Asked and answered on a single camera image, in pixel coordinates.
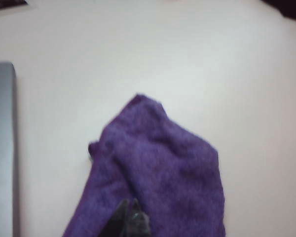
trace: white table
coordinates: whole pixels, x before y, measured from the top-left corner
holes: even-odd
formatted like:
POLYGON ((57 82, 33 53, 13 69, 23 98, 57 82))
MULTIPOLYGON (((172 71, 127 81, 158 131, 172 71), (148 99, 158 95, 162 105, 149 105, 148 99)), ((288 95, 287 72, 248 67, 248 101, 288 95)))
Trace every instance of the white table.
POLYGON ((256 1, 44 0, 0 12, 21 236, 61 236, 87 146, 136 92, 220 154, 230 237, 296 237, 296 21, 256 1))

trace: black plastic object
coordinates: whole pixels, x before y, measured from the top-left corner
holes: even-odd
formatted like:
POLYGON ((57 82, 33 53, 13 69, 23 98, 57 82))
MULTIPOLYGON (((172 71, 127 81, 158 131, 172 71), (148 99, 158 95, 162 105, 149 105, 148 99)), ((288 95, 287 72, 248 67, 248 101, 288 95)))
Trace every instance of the black plastic object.
POLYGON ((151 237, 149 218, 134 199, 131 210, 124 199, 102 229, 98 237, 151 237))
POLYGON ((296 19, 296 0, 262 0, 280 10, 283 16, 296 19))
POLYGON ((24 0, 0 0, 0 9, 27 4, 24 0))

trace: purple towel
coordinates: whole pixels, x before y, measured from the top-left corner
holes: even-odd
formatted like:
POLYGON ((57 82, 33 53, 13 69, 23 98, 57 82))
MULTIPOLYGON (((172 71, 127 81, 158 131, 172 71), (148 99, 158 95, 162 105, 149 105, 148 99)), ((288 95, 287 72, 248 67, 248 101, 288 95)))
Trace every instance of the purple towel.
POLYGON ((119 202, 137 198, 153 237, 224 237, 217 151, 135 96, 89 145, 94 160, 63 237, 97 237, 119 202))

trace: purple cloth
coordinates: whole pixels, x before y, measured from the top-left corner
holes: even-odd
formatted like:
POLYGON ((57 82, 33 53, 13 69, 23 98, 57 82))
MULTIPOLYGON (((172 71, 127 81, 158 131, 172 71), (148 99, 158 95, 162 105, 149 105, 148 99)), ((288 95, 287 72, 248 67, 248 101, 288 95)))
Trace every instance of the purple cloth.
POLYGON ((97 237, 119 202, 137 198, 153 237, 224 237, 218 153, 135 96, 89 145, 94 160, 63 237, 97 237))

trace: gray object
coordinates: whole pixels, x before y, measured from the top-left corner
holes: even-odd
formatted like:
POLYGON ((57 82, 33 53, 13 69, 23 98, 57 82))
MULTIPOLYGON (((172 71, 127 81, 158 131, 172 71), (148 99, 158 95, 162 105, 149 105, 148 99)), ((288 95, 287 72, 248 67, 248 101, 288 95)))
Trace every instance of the gray object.
POLYGON ((19 237, 15 71, 0 63, 0 237, 19 237))

